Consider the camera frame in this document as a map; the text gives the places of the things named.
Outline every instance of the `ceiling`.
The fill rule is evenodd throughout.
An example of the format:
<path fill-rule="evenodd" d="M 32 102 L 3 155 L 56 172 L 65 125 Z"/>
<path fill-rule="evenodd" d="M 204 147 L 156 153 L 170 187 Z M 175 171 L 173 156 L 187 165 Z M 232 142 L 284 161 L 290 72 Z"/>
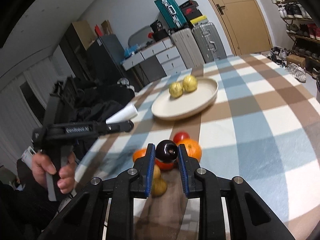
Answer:
<path fill-rule="evenodd" d="M 0 49 L 0 89 L 34 63 L 52 55 L 71 22 L 94 0 L 35 0 Z"/>

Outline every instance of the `drawer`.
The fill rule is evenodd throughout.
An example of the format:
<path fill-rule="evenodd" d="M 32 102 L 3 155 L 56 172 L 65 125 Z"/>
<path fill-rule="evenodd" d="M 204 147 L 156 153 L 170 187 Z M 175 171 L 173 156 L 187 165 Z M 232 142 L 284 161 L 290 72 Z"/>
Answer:
<path fill-rule="evenodd" d="M 162 68 L 164 71 L 167 71 L 167 70 L 173 69 L 175 67 L 179 67 L 179 66 L 184 66 L 184 62 L 181 57 L 178 57 L 174 60 L 171 60 L 171 61 L 168 61 L 168 62 L 162 64 Z"/>
<path fill-rule="evenodd" d="M 165 71 L 165 73 L 167 74 L 167 76 L 170 76 L 170 75 L 178 74 L 178 73 L 180 73 L 181 71 L 184 71 L 184 70 L 186 70 L 186 66 L 185 65 L 172 68 L 170 70 Z"/>
<path fill-rule="evenodd" d="M 162 41 L 167 49 L 173 47 L 173 44 L 170 38 L 164 39 Z"/>
<path fill-rule="evenodd" d="M 135 65 L 139 64 L 140 62 L 144 61 L 143 56 L 141 55 L 141 53 L 137 53 L 131 57 L 129 57 L 128 59 L 126 59 L 123 63 L 122 66 L 125 70 L 128 70 L 132 67 L 134 67 Z"/>
<path fill-rule="evenodd" d="M 157 54 L 157 59 L 159 61 L 160 64 L 166 62 L 166 61 L 169 61 L 169 60 L 172 60 L 174 58 L 177 58 L 177 57 L 180 57 L 180 54 L 177 50 L 176 47 L 173 47 L 171 49 L 167 49 L 159 54 Z"/>
<path fill-rule="evenodd" d="M 144 57 L 144 59 L 150 58 L 152 56 L 154 56 L 155 54 L 158 54 L 161 51 L 164 51 L 166 49 L 164 43 L 158 42 L 155 45 L 152 45 L 151 47 L 141 51 L 142 56 Z"/>

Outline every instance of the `white plate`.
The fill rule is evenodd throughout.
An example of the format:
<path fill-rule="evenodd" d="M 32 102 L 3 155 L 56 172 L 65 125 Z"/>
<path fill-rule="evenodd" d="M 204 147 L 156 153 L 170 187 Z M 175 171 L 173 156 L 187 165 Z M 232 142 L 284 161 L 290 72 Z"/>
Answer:
<path fill-rule="evenodd" d="M 179 120 L 190 117 L 212 104 L 217 96 L 218 83 L 210 78 L 200 77 L 198 88 L 192 93 L 183 93 L 177 99 L 170 97 L 169 89 L 152 104 L 154 116 L 164 120 Z"/>

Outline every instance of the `window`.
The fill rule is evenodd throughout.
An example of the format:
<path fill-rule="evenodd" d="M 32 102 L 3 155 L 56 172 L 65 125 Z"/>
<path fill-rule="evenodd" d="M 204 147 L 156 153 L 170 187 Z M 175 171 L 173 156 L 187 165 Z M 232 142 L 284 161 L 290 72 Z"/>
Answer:
<path fill-rule="evenodd" d="M 27 82 L 24 82 L 20 86 L 20 89 L 21 89 L 23 96 L 26 99 L 31 111 L 36 116 L 36 118 L 39 120 L 39 122 L 42 124 L 43 118 L 44 118 L 44 113 L 45 113 L 44 107 L 41 105 L 38 98 L 35 96 L 31 87 L 29 86 L 29 84 Z"/>

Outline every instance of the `wooden door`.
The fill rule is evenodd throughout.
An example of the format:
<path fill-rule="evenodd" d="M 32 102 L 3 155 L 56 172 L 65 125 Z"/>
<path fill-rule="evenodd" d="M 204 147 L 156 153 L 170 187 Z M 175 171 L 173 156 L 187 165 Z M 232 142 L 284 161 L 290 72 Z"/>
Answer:
<path fill-rule="evenodd" d="M 211 0 L 236 55 L 267 51 L 270 36 L 255 0 Z"/>

